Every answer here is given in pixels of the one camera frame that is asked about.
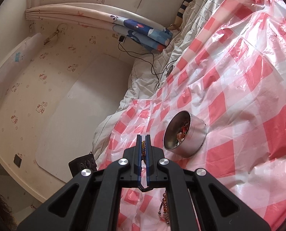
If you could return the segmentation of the round silver metal tin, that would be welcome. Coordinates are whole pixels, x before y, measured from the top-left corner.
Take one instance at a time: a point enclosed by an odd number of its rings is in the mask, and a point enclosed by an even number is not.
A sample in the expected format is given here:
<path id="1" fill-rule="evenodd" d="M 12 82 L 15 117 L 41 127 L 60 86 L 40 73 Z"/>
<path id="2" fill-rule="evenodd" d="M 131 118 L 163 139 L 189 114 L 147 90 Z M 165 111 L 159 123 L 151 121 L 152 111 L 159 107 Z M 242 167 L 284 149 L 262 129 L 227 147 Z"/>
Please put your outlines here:
<path id="1" fill-rule="evenodd" d="M 207 136 L 205 122 L 183 110 L 169 122 L 163 138 L 167 151 L 184 158 L 195 155 L 203 146 Z"/>

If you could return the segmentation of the white grey quilt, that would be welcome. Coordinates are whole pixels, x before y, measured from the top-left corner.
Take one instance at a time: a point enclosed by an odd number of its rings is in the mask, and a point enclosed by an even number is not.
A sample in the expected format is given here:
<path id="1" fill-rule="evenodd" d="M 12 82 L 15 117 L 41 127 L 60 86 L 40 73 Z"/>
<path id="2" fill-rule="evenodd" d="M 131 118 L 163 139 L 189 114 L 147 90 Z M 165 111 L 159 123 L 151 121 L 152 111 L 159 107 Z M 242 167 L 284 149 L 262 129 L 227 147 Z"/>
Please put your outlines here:
<path id="1" fill-rule="evenodd" d="M 181 27 L 173 30 L 173 38 L 161 53 L 147 54 L 142 51 L 137 56 L 128 79 L 128 90 L 120 101 L 115 113 L 108 115 L 96 128 L 92 144 L 92 153 L 96 161 L 104 158 L 111 132 L 121 114 L 135 99 L 149 99 L 164 84 L 170 67 L 187 49 L 202 30 L 208 19 L 224 0 L 193 0 L 183 15 Z"/>

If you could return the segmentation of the red white checkered plastic sheet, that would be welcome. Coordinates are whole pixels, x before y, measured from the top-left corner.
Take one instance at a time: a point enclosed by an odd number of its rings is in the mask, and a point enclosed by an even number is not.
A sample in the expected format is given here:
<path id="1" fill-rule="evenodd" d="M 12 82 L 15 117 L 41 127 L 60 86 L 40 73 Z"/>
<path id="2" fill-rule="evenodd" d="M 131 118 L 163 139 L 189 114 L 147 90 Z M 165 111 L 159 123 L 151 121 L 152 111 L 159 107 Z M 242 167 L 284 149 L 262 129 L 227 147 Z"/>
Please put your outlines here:
<path id="1" fill-rule="evenodd" d="M 137 135 L 162 148 L 170 120 L 186 110 L 208 128 L 182 168 L 205 168 L 277 230 L 286 219 L 286 4 L 220 0 L 151 99 L 118 117 L 98 166 L 133 146 Z"/>

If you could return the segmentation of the blue cartoon curtain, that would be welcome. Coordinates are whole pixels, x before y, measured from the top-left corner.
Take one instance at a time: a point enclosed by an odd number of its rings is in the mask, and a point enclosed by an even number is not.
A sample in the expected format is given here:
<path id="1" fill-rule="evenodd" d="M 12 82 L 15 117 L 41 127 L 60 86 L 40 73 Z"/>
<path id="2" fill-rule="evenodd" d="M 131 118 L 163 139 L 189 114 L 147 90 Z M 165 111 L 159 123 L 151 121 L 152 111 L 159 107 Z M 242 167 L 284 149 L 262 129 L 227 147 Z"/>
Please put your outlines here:
<path id="1" fill-rule="evenodd" d="M 167 28 L 157 29 L 138 21 L 110 15 L 113 19 L 113 30 L 122 34 L 147 50 L 162 52 L 170 43 L 173 34 Z"/>

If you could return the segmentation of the right side patterned curtain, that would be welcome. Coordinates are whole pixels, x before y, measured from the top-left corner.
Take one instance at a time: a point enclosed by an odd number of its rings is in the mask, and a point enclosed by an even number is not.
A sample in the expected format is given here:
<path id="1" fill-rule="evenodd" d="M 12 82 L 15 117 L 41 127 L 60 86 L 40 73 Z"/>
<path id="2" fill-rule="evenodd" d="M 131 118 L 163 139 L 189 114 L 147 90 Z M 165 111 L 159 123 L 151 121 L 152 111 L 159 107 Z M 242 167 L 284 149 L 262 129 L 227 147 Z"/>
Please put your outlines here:
<path id="1" fill-rule="evenodd" d="M 25 11 L 26 19 L 54 20 L 63 23 L 74 23 L 85 28 L 96 27 L 113 29 L 113 26 L 124 26 L 122 18 L 95 9 L 73 5 L 43 5 L 32 7 Z"/>

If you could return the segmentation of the striped pillow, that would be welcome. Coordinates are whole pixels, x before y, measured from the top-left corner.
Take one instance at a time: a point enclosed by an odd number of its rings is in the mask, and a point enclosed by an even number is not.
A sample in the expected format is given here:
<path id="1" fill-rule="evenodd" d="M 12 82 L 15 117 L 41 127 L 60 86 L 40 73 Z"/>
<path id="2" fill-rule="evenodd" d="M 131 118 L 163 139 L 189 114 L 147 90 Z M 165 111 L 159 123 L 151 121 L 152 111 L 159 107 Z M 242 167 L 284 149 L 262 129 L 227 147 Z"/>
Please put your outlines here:
<path id="1" fill-rule="evenodd" d="M 183 22 L 184 12 L 185 12 L 186 8 L 188 7 L 189 3 L 192 1 L 193 0 L 183 0 L 182 4 L 181 4 L 181 6 L 177 12 L 175 21 L 168 27 L 168 30 L 173 31 L 173 30 L 177 30 L 181 27 L 181 24 Z"/>

